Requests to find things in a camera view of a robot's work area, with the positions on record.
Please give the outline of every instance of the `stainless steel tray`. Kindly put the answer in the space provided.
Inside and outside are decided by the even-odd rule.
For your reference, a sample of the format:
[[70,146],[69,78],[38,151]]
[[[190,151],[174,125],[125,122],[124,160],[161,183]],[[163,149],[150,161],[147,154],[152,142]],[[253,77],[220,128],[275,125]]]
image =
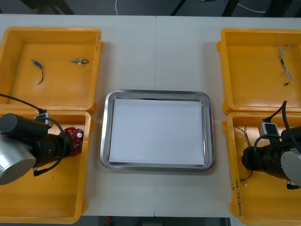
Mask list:
[[[113,128],[114,104],[116,99],[157,100],[157,101],[194,101],[200,102],[202,121],[202,154],[204,164],[162,164],[110,162],[111,135]],[[201,92],[154,91],[154,90],[117,90],[107,95],[103,114],[103,130],[100,148],[100,161],[110,170],[146,170],[146,171],[209,171],[215,161],[212,107],[209,96]]]

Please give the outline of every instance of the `white sheet of paper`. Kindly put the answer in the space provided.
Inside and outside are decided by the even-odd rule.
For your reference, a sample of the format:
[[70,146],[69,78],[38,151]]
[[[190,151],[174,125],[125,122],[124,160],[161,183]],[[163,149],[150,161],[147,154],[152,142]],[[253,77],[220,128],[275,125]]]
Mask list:
[[115,99],[109,161],[204,165],[201,102]]

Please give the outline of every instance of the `yellow tray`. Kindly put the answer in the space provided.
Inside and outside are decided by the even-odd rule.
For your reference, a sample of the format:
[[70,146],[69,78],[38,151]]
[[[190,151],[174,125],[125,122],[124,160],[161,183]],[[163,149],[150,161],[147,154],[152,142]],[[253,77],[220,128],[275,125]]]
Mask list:
[[[286,181],[270,176],[264,172],[254,171],[245,182],[239,179],[247,178],[250,173],[242,164],[243,150],[247,141],[243,133],[237,129],[247,126],[247,134],[253,145],[260,136],[258,125],[270,113],[231,113],[222,123],[228,145],[228,160],[232,190],[230,210],[235,217],[246,225],[301,225],[301,190],[288,190]],[[300,126],[301,113],[287,115],[291,127]],[[281,115],[273,118],[279,127],[279,132],[285,129]],[[258,146],[269,144],[262,140]]]
[[[290,44],[284,63],[295,84],[285,86],[277,46]],[[301,112],[301,31],[222,30],[217,43],[222,64],[223,110],[230,112],[275,112],[287,100],[288,112]]]
[[[0,186],[1,223],[73,224],[86,211],[84,195],[91,116],[84,111],[48,112],[63,129],[76,127],[84,131],[82,153],[64,158],[57,167],[38,177],[34,177],[31,170],[18,180]],[[38,114],[29,110],[2,110],[0,117],[6,113],[31,119]],[[56,126],[49,132],[60,133]]]
[[[95,110],[102,33],[96,28],[10,27],[0,46],[0,92],[48,110]],[[77,65],[72,58],[84,58]],[[31,59],[43,65],[42,71]],[[0,98],[0,109],[31,109]]]

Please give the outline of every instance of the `table surface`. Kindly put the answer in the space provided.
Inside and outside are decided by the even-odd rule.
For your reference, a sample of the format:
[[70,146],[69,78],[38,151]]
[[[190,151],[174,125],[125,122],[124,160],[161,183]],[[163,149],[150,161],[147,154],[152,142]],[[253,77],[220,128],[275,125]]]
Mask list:
[[201,91],[213,104],[216,162],[208,173],[110,171],[99,161],[102,109],[93,116],[85,215],[231,217],[221,123],[222,73],[216,42],[225,27],[301,29],[297,18],[0,15],[10,26],[97,27],[103,32],[96,101],[116,89]]

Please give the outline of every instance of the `white cable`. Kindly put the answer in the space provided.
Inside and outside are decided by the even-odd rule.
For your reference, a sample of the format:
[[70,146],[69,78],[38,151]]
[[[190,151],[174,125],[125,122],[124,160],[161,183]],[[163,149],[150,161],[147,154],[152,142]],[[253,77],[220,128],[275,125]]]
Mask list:
[[116,13],[116,15],[118,15],[117,2],[118,2],[118,0],[115,1],[115,13]]
[[242,7],[242,8],[245,8],[245,9],[247,9],[247,10],[250,10],[250,11],[252,11],[252,12],[255,12],[255,13],[265,13],[265,11],[256,11],[256,10],[247,8],[247,7],[245,7],[245,6],[242,6],[242,5],[240,5],[240,4],[237,4],[237,5],[240,6],[240,7]]

